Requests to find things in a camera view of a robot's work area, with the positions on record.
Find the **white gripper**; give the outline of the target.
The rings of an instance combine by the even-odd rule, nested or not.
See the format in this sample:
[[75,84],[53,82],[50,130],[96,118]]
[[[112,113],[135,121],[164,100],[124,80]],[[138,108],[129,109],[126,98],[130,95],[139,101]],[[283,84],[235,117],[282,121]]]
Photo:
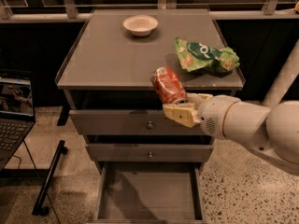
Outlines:
[[223,125],[232,105],[239,98],[208,93],[187,93],[188,103],[163,105],[164,115],[183,126],[192,128],[200,123],[205,135],[224,139]]

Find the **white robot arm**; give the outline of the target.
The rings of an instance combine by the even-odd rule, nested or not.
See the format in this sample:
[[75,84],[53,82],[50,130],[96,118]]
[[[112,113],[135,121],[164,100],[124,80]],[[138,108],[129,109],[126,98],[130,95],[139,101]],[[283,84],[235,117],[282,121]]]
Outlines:
[[216,139],[236,142],[278,169],[299,175],[299,102],[283,99],[298,75],[299,41],[261,104],[227,95],[194,95],[189,103],[164,105],[164,114]]

